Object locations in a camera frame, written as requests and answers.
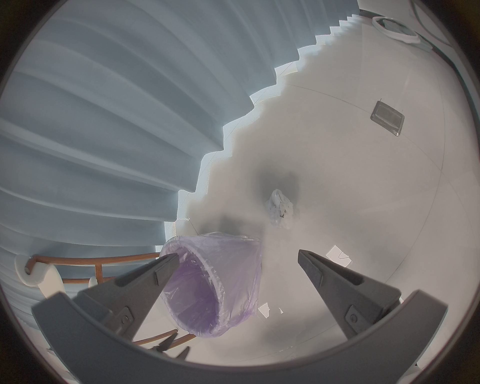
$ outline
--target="crumpled plastic bag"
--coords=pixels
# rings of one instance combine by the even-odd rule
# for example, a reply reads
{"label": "crumpled plastic bag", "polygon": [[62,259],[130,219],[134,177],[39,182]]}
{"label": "crumpled plastic bag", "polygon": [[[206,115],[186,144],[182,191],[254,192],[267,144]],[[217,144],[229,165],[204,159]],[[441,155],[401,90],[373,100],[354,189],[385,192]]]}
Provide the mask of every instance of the crumpled plastic bag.
{"label": "crumpled plastic bag", "polygon": [[293,204],[280,189],[272,192],[265,203],[272,225],[290,229],[293,224]]}
{"label": "crumpled plastic bag", "polygon": [[170,239],[160,256],[177,253],[180,266],[161,293],[178,326],[217,337],[256,313],[262,243],[221,232]]}

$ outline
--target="white tile floor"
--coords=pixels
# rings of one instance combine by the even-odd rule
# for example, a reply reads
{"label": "white tile floor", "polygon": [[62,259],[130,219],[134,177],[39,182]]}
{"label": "white tile floor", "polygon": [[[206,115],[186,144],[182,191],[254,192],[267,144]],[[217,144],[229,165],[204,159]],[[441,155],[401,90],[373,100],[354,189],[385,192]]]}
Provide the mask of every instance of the white tile floor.
{"label": "white tile floor", "polygon": [[[297,265],[300,248],[325,255],[337,245],[349,268],[403,298],[421,288],[447,302],[421,363],[451,335],[479,282],[479,152],[454,72],[368,19],[333,32],[252,96],[255,109],[225,126],[225,151],[202,161],[197,192],[180,193],[178,235],[262,239],[259,306],[270,308],[219,338],[194,339],[189,361],[269,364],[345,340]],[[370,120],[380,99],[405,114],[399,137]],[[269,223],[264,203],[275,188],[294,204],[290,230]],[[137,338],[174,326],[162,303],[153,311]]]}

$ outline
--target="black pointed object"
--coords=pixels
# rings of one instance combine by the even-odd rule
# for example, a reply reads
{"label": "black pointed object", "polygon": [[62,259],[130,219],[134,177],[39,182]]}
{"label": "black pointed object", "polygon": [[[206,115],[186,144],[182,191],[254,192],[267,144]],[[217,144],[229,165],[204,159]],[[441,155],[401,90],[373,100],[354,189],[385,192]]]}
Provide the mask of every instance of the black pointed object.
{"label": "black pointed object", "polygon": [[131,341],[179,264],[176,253],[166,255],[84,289],[73,301],[106,328]]}
{"label": "black pointed object", "polygon": [[185,348],[182,352],[180,352],[180,354],[176,357],[176,359],[185,360],[189,352],[190,352],[190,347]]}
{"label": "black pointed object", "polygon": [[163,340],[160,344],[153,347],[152,349],[157,351],[157,352],[166,351],[168,348],[170,348],[170,346],[172,345],[172,343],[175,340],[175,338],[177,337],[177,335],[178,335],[178,333],[175,332],[173,335],[170,335],[169,337],[167,337],[165,340]]}
{"label": "black pointed object", "polygon": [[399,305],[401,292],[397,288],[313,252],[300,250],[298,263],[348,338],[363,332]]}

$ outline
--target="blue-gray curtain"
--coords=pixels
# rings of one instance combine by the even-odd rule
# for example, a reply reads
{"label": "blue-gray curtain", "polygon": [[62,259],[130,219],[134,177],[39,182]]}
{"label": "blue-gray curtain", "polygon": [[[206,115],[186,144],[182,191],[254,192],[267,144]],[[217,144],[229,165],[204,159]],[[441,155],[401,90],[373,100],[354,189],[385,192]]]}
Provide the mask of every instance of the blue-gray curtain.
{"label": "blue-gray curtain", "polygon": [[42,295],[18,281],[16,254],[152,252],[223,125],[358,12],[356,0],[67,1],[0,99],[0,277],[19,317],[36,326]]}

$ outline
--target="plastic bag liner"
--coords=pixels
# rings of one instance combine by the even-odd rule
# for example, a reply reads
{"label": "plastic bag liner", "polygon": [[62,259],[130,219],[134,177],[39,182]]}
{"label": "plastic bag liner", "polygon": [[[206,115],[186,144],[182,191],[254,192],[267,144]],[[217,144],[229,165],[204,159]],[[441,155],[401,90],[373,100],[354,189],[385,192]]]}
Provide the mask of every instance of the plastic bag liner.
{"label": "plastic bag liner", "polygon": [[161,293],[178,326],[200,337],[224,334],[256,312],[260,240],[220,232],[170,239],[161,256],[180,266]]}

